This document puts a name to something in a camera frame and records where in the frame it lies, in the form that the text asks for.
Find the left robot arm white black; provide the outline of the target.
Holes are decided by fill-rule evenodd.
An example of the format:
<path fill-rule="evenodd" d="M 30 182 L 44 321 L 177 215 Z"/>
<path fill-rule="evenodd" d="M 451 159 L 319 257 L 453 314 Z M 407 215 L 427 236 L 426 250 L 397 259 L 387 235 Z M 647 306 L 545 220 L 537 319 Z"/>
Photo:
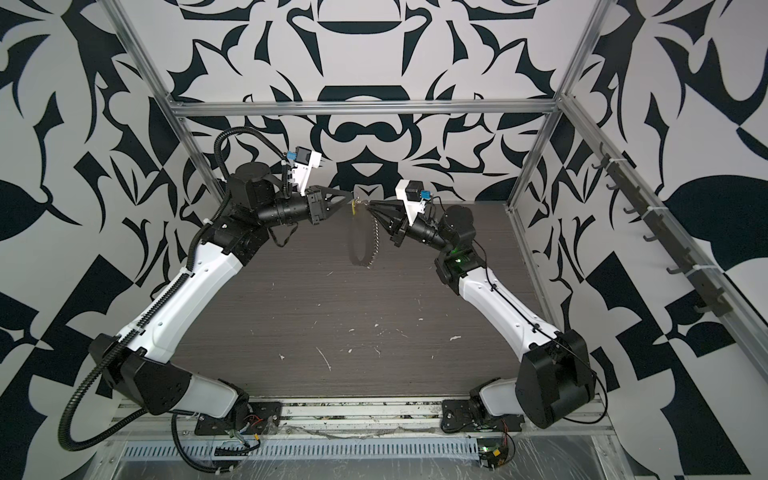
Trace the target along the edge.
<path fill-rule="evenodd" d="M 343 190 L 293 187 L 263 163 L 238 167 L 222 205 L 193 237 L 172 283 L 116 335 L 99 335 L 91 344 L 107 385 L 152 415 L 235 414 L 242 392 L 174 365 L 178 345 L 216 293 L 271 239 L 272 228 L 302 221 L 316 225 L 351 199 Z"/>

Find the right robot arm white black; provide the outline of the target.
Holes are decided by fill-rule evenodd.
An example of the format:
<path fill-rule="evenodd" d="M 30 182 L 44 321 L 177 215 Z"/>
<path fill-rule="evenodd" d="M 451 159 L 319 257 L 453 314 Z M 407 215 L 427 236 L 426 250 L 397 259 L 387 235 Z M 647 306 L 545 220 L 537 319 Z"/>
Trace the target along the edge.
<path fill-rule="evenodd" d="M 469 208 L 453 205 L 435 220 L 425 215 L 425 207 L 401 200 L 366 205 L 395 245 L 410 238 L 435 249 L 441 282 L 476 308 L 512 348 L 518 373 L 477 390 L 480 412 L 524 415 L 537 427 L 548 428 L 591 402 L 597 379 L 584 338 L 545 321 L 502 285 L 475 239 Z"/>

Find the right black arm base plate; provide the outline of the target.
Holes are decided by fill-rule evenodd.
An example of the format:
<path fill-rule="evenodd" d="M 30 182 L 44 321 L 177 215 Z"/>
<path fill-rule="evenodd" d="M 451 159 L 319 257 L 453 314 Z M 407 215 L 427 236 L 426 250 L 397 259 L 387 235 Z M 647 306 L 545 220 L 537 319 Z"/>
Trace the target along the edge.
<path fill-rule="evenodd" d="M 446 434 L 521 432 L 523 415 L 492 416 L 476 399 L 443 400 L 440 429 Z"/>

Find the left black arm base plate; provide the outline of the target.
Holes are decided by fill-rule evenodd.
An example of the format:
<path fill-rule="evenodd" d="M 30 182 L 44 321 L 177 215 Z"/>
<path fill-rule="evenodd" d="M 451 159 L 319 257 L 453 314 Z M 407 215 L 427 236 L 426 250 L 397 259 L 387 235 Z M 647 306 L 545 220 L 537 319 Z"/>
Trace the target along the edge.
<path fill-rule="evenodd" d="M 196 423 L 197 436 L 227 435 L 237 430 L 241 435 L 261 435 L 276 430 L 281 422 L 283 404 L 278 401 L 239 402 L 223 418 L 201 415 Z"/>

